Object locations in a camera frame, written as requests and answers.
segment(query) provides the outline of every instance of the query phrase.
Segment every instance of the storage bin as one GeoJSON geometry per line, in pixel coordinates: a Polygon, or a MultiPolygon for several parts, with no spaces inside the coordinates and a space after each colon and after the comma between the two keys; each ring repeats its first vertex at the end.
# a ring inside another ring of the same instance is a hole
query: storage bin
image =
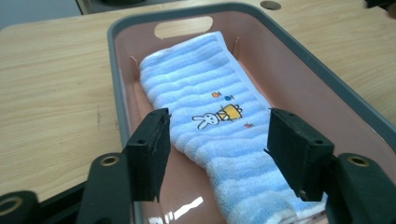
{"type": "MultiPolygon", "coordinates": [[[[221,31],[227,47],[273,107],[305,119],[335,144],[335,155],[361,154],[396,182],[396,131],[356,92],[260,9],[238,3],[133,15],[108,32],[122,144],[153,110],[139,84],[138,64],[150,53],[198,34],[159,38],[166,21],[209,17],[206,32],[221,31]]],[[[171,149],[160,203],[137,203],[144,223],[222,223],[205,170],[171,149]]]]}

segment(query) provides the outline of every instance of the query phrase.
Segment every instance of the light wood surface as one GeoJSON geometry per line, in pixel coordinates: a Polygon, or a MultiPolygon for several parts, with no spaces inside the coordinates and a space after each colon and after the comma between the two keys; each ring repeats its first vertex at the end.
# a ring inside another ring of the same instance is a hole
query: light wood surface
{"type": "MultiPolygon", "coordinates": [[[[224,1],[189,0],[0,32],[0,195],[40,200],[84,181],[90,163],[121,151],[106,32],[117,19],[224,1]]],[[[259,7],[260,1],[243,1],[259,7]]],[[[279,0],[264,10],[396,124],[396,21],[363,0],[279,0]]]]}

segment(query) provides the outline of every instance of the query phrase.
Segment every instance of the embroidered bunny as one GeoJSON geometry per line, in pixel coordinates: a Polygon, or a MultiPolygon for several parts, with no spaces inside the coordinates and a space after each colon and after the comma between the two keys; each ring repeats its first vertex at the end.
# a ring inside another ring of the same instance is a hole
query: embroidered bunny
{"type": "Polygon", "coordinates": [[[221,107],[221,110],[215,114],[206,113],[203,116],[194,116],[193,120],[200,120],[201,123],[198,124],[198,129],[202,130],[207,125],[217,125],[221,121],[226,120],[234,120],[242,118],[242,108],[239,108],[239,105],[226,105],[225,107],[221,107]]]}

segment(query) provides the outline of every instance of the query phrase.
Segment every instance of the striped towel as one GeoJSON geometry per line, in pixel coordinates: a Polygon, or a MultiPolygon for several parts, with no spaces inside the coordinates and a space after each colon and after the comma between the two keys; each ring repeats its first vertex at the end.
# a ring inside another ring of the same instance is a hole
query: striped towel
{"type": "Polygon", "coordinates": [[[263,152],[270,105],[220,32],[149,55],[141,85],[172,114],[172,144],[206,169],[228,223],[292,223],[324,210],[297,198],[263,152]]]}

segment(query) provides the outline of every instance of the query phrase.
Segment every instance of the folded towel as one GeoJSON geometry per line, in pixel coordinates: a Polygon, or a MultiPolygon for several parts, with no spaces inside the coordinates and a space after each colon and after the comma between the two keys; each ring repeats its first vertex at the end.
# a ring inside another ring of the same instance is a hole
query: folded towel
{"type": "Polygon", "coordinates": [[[292,223],[324,210],[297,198],[263,152],[270,105],[220,32],[149,55],[141,85],[172,114],[172,144],[206,169],[228,223],[292,223]]]}

